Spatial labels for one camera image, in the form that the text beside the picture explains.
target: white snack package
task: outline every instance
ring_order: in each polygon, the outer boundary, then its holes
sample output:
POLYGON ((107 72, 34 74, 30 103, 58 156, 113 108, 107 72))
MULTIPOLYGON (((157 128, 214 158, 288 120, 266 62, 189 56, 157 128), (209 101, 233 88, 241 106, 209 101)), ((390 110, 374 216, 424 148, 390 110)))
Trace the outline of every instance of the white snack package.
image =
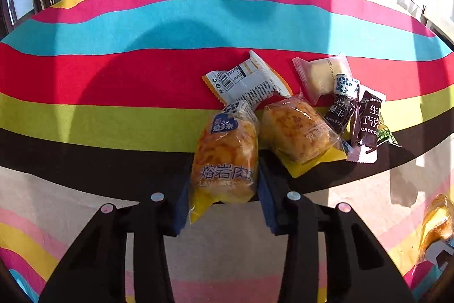
MULTIPOLYGON (((384 95, 383 93, 377 92, 376 90, 373 90, 367 86, 361 85, 361 84, 360 84, 360 92, 358 95, 359 102, 361 102, 361 100, 363 99, 364 92, 366 92, 366 91, 371 93, 372 95, 375 95, 378 99, 381 99, 381 104, 383 105, 383 103, 386 100, 386 95, 384 95)), ((347 157, 347 161, 349 161, 349 162, 374 163, 378 159, 376 150, 374 150, 373 152, 370 152, 370 153, 366 153, 367 151, 370 150, 370 148, 367 147, 366 145, 359 146, 357 143, 357 144, 352 145, 351 147, 352 147, 352 150, 347 157)))
POLYGON ((274 93, 284 98, 293 95, 287 83, 252 50, 249 59, 230 71, 211 71, 203 80, 224 104, 244 99, 254 110, 274 93))
POLYGON ((344 53, 311 62, 296 57, 292 62, 312 104, 316 104, 321 95, 333 93, 338 73, 351 77, 350 66, 344 53))

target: silver screw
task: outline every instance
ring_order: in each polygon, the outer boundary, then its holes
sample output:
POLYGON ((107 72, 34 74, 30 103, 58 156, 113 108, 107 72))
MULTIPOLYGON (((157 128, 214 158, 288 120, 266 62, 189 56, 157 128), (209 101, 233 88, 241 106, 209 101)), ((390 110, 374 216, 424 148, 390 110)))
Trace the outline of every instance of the silver screw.
POLYGON ((301 194, 299 194, 298 192, 288 192, 287 198, 289 198, 290 200, 300 200, 301 194))
POLYGON ((162 193, 153 193, 150 198, 151 198, 151 200, 153 202, 160 202, 160 201, 162 201, 164 199, 164 194, 162 194, 162 193))
POLYGON ((102 207, 101 207, 101 212, 103 214, 109 214, 113 211, 114 209, 114 205, 113 204, 110 204, 110 203, 106 203, 104 204, 102 207))
POLYGON ((339 208, 339 211, 344 212, 346 214, 351 211, 351 205, 349 205, 348 203, 339 203, 337 205, 337 208, 339 208))

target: blue stripe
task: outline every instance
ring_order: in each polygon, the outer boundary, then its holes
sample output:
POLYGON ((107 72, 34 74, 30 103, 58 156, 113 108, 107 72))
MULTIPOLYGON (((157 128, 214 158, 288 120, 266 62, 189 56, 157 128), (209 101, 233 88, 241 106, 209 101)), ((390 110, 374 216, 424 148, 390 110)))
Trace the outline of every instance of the blue stripe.
POLYGON ((22 290, 30 297, 34 303, 38 303, 39 295, 35 290, 28 284, 28 282, 23 278, 23 276, 18 273, 16 270, 10 270, 11 275, 13 275, 17 284, 22 288, 22 290))
POLYGON ((438 37, 315 6, 248 0, 171 0, 105 13, 78 24, 28 20, 3 42, 39 56, 245 47, 431 61, 451 52, 438 37))

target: pink transparent wrapper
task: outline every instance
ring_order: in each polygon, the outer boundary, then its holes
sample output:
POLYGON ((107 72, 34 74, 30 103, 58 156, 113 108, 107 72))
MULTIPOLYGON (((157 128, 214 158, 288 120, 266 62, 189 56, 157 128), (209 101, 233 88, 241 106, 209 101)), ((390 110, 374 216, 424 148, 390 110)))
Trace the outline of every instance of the pink transparent wrapper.
POLYGON ((338 73, 351 76, 350 66, 344 53, 311 62, 296 57, 292 62, 306 89, 307 98, 312 104, 316 104, 321 95, 333 94, 338 73))

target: barcode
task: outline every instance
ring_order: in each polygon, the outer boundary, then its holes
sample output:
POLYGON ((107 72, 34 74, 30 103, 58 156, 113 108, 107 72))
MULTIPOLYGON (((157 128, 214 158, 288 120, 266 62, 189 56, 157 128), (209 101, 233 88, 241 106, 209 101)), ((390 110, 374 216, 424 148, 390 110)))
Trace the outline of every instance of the barcode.
POLYGON ((232 80, 224 73, 220 72, 217 74, 217 79, 221 83, 221 85, 224 87, 225 91, 228 92, 230 88, 233 86, 232 80))

